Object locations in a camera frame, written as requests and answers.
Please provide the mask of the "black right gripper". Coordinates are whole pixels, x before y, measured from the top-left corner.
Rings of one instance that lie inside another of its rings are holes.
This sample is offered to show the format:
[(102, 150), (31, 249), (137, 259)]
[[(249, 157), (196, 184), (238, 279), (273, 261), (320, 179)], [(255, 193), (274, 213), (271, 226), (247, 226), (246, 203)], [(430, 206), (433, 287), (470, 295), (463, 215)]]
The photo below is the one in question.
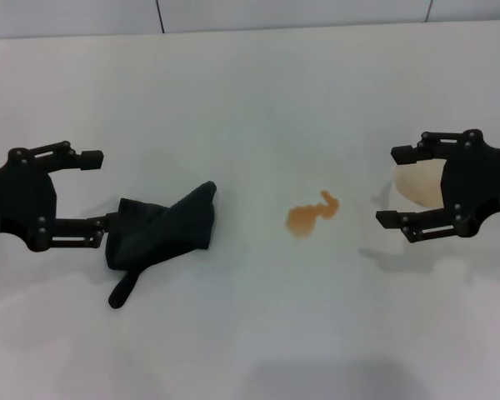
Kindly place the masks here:
[(383, 228), (401, 231), (410, 243), (473, 237), (486, 219), (500, 213), (500, 148), (488, 145), (481, 130), (423, 132), (415, 147), (394, 147), (391, 156), (397, 165), (447, 160), (441, 181), (443, 208), (376, 212)]

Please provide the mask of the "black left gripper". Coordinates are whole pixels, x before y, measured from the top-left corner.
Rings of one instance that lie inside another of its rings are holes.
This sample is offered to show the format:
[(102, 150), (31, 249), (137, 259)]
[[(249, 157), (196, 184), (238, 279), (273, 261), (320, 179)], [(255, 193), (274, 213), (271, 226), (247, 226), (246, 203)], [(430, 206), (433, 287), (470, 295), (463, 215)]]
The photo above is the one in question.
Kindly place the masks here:
[(76, 152), (68, 141), (10, 150), (6, 163), (0, 167), (0, 233), (22, 239), (33, 252), (99, 248), (118, 214), (56, 218), (57, 195), (49, 173), (98, 170), (103, 159), (101, 150)]

